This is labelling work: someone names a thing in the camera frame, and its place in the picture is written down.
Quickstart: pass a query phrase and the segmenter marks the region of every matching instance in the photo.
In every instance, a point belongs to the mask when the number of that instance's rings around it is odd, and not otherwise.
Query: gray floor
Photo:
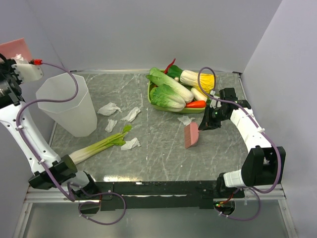
[[[198,208],[130,209],[112,226],[78,217],[77,204],[34,204],[24,238],[286,238],[278,201],[263,201],[257,219],[238,222],[219,217],[215,210]],[[236,217],[250,217],[256,201],[236,203]],[[94,219],[112,222],[122,210],[99,212]]]
[[[78,165],[79,170],[88,172],[96,181],[214,180],[222,172],[241,168],[247,148],[230,121],[224,121],[220,129],[201,132],[197,145],[185,149],[184,125],[177,119],[183,115],[157,111],[151,106],[147,99],[145,74],[83,76],[96,111],[114,102],[123,112],[109,117],[97,115],[98,127],[87,137],[75,138],[58,125],[52,148],[60,156],[120,132],[126,124],[120,119],[134,107],[141,109],[131,122],[133,129],[126,136],[126,140],[137,137],[141,147],[121,151],[114,146]],[[238,74],[218,72],[216,90],[225,87],[234,87],[238,98],[244,98]],[[200,124],[203,113],[188,116]],[[112,133],[105,132],[107,119],[118,120]]]

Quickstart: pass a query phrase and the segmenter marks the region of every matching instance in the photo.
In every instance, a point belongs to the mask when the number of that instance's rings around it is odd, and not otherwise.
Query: red chili pepper
[[[205,108],[206,102],[204,100],[194,101],[186,104],[186,108]]]
[[[165,71],[164,71],[165,74],[167,74],[168,69],[175,63],[175,60],[176,60],[176,58],[174,58],[173,62],[170,63],[170,64],[166,67],[166,69],[165,69]]]

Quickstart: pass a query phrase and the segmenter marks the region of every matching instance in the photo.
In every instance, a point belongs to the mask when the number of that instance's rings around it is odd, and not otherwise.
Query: red cable connector
[[[34,65],[42,65],[42,61],[41,59],[33,59],[30,61],[31,64],[34,64]]]

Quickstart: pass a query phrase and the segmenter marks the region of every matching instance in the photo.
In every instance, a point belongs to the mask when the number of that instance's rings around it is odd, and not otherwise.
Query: table
[[[244,99],[239,75],[217,72],[216,92],[234,87]],[[145,73],[81,73],[85,77],[94,108],[116,103],[122,113],[106,117],[97,114],[97,129],[87,137],[73,137],[60,125],[53,134],[51,147],[60,156],[98,142],[122,131],[125,117],[134,107],[141,113],[132,122],[125,140],[137,137],[141,147],[121,151],[113,146],[77,165],[96,181],[216,180],[222,172],[241,168],[248,151],[239,131],[230,121],[216,130],[203,131],[195,147],[184,148],[184,125],[179,113],[155,110],[147,99]],[[204,113],[186,114],[200,124]],[[118,120],[112,133],[105,131],[108,119]]]

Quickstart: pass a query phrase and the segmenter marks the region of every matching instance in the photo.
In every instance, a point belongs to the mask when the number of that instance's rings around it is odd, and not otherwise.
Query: white wall
[[[301,238],[317,236],[316,9],[283,0],[242,74],[258,121],[286,150],[282,185]]]
[[[27,0],[69,69],[242,72],[281,0]]]
[[[48,38],[25,0],[1,0],[0,3],[0,43],[25,38],[35,58],[60,64]],[[59,74],[59,70],[42,68],[45,78]],[[44,80],[23,85],[26,101],[35,99],[35,92]],[[52,131],[53,120],[37,106],[31,108],[33,120],[47,140]],[[0,237],[12,237],[21,212],[22,203],[32,173],[22,151],[12,136],[0,124]]]

